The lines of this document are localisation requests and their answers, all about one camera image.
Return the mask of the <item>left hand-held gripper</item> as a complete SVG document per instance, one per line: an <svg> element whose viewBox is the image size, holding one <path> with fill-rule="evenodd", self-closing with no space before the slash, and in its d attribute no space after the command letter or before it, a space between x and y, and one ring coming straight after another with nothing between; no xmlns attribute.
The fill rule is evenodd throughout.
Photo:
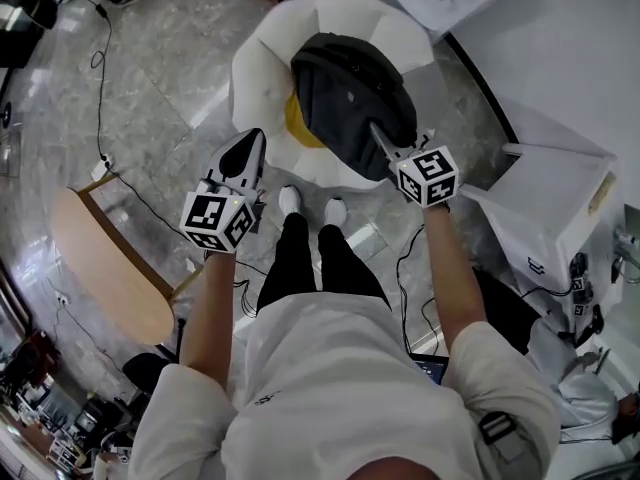
<svg viewBox="0 0 640 480"><path fill-rule="evenodd" d="M259 128L232 137L211 157L209 170L188 192L180 230L198 248L233 254L259 230L265 203L258 189L266 154Z"/></svg>

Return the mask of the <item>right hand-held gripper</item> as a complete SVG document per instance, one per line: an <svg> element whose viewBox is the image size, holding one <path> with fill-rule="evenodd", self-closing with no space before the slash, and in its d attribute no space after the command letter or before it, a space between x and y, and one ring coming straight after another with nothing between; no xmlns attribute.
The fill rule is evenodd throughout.
<svg viewBox="0 0 640 480"><path fill-rule="evenodd" d="M398 148L375 122L370 121L369 126L371 136L387 159L397 161ZM434 128L420 128L414 147L426 148L434 137ZM399 160L394 168L397 188L421 208L446 203L458 192L460 171L446 145Z"/></svg>

